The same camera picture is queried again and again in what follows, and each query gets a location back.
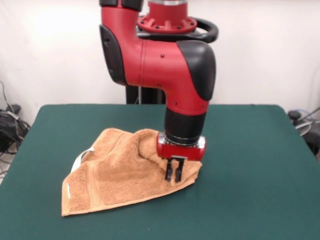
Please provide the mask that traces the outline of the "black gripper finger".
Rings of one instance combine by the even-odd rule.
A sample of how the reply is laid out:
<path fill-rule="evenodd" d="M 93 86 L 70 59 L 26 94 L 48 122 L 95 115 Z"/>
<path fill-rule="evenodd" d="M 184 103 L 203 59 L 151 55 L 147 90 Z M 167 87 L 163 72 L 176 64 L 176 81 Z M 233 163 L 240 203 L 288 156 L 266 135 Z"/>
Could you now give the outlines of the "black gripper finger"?
<path fill-rule="evenodd" d="M 175 182 L 180 182 L 182 179 L 182 172 L 185 160 L 183 158 L 175 158 L 175 160 L 178 162 L 178 166 L 175 170 Z"/>
<path fill-rule="evenodd" d="M 170 181 L 173 174 L 172 162 L 173 162 L 172 158 L 167 159 L 166 172 L 165 172 L 166 181 Z"/>

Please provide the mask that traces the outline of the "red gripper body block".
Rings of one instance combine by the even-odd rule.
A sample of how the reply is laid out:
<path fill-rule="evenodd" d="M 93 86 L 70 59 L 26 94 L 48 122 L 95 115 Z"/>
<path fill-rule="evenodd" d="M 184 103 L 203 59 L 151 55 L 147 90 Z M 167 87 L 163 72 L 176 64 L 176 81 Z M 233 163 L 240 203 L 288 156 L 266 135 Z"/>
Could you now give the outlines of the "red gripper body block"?
<path fill-rule="evenodd" d="M 164 133 L 158 133 L 156 138 L 156 152 L 163 159 L 185 159 L 201 161 L 205 155 L 207 143 L 204 136 L 200 136 L 195 145 L 178 145 L 166 139 Z"/>

